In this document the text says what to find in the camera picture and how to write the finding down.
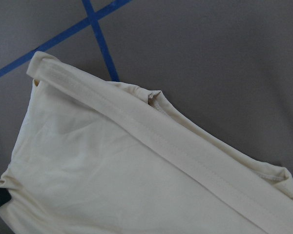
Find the beige long-sleeve printed shirt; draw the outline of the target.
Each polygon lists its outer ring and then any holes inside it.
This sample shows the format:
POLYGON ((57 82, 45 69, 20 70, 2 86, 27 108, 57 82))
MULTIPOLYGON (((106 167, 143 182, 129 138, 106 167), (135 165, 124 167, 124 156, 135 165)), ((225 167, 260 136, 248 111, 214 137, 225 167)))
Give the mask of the beige long-sleeve printed shirt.
POLYGON ((293 234, 293 177, 195 125, 160 90, 37 51, 0 178, 17 234, 293 234))

